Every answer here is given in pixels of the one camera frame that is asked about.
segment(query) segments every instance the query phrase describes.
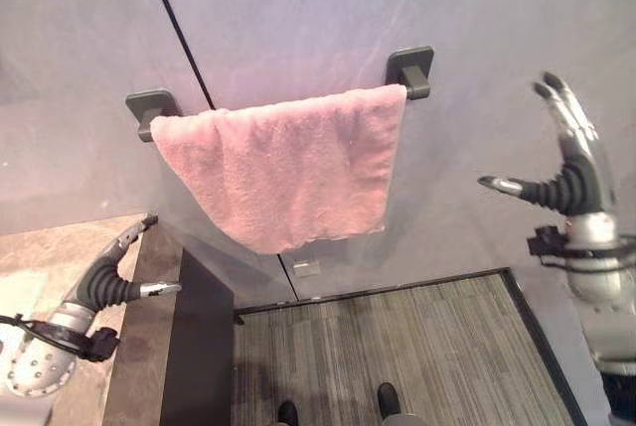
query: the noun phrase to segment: towel bar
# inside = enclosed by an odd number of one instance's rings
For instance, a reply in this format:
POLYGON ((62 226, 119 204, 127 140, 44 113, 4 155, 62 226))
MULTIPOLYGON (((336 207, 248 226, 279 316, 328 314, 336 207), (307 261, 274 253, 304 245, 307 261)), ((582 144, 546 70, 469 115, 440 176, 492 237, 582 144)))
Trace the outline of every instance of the towel bar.
MULTIPOLYGON (((406 85, 407 98, 417 100, 430 95, 428 74, 433 62, 431 47, 417 47, 393 52, 387 60, 385 84, 406 85)), ((126 97, 126 105, 137 121, 137 134, 144 143, 152 141, 150 122, 157 116, 182 115, 172 93, 168 90, 150 90, 132 93, 126 97)))
POLYGON ((157 116, 181 115, 172 93, 168 90, 150 90, 140 93, 132 93, 126 96, 126 106, 139 121, 137 134, 141 141, 152 141, 150 122, 157 116))
POLYGON ((407 98, 417 100, 430 95, 428 74, 433 62, 431 47, 416 47, 393 52, 387 60, 385 84, 406 85, 407 98))

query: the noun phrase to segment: floor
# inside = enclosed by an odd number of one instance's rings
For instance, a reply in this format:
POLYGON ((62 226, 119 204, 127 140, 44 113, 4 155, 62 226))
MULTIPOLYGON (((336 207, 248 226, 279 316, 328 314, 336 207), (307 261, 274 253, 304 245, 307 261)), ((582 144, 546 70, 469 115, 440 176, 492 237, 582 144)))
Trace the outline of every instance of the floor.
POLYGON ((572 421, 499 275, 254 313, 236 328, 233 424, 293 399, 301 424, 381 424, 385 380, 430 425, 572 421))

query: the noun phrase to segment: gray wall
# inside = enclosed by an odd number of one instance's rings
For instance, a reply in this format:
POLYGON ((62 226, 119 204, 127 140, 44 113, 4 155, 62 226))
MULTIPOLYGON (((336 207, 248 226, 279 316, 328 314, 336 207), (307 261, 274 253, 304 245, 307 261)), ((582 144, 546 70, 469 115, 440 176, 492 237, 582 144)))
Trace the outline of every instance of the gray wall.
POLYGON ((239 306, 293 300, 137 138, 124 98, 159 86, 208 108, 160 0, 0 0, 0 233, 157 211, 239 306))
POLYGON ((622 221, 636 229, 635 0, 172 0, 218 106, 382 83, 396 49, 431 45, 432 96, 406 110, 387 230, 285 253, 317 260, 302 298, 534 265, 525 238, 555 221, 475 180, 551 177, 552 122, 530 84, 566 77, 606 140, 622 221))

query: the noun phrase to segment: foot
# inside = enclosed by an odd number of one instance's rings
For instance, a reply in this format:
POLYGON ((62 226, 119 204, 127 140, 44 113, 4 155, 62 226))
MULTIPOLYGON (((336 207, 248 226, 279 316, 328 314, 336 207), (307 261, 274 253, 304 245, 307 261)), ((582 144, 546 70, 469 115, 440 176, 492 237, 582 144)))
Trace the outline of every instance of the foot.
POLYGON ((285 423, 289 426, 298 426, 298 411, 296 405, 291 401, 285 401, 278 407, 279 423, 285 423))
POLYGON ((382 383, 378 387, 378 405, 382 419, 387 419, 392 414, 400 414, 398 392, 390 383, 382 383))

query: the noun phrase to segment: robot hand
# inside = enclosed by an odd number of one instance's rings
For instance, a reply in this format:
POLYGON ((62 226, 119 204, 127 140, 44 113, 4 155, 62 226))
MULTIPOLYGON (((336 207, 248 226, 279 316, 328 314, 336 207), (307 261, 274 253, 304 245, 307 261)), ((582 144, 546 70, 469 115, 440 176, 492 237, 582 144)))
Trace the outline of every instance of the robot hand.
POLYGON ((560 173, 547 183, 497 176, 482 177, 479 183, 566 216, 564 234, 555 226, 536 229, 537 236, 528 239, 530 253, 544 266, 567 272, 612 408, 610 419, 636 424, 636 237, 618 234, 607 159, 571 89, 546 72, 535 91, 556 122, 560 173))
POLYGON ((111 242, 48 322, 23 321, 20 316, 6 321, 27 332, 5 379, 12 393, 26 397, 51 394, 67 383, 75 371, 77 357, 90 361, 111 357, 119 343, 115 330, 103 328, 90 338, 85 335, 95 315, 105 307, 181 290, 178 283, 139 284, 128 282, 117 273, 117 264, 130 244, 156 222, 157 216, 150 215, 111 242))
POLYGON ((535 91, 545 100, 556 123, 563 155, 560 174, 547 183, 485 176, 479 183, 567 216, 614 214, 615 196, 609 166, 594 126, 569 86, 549 72, 535 91))

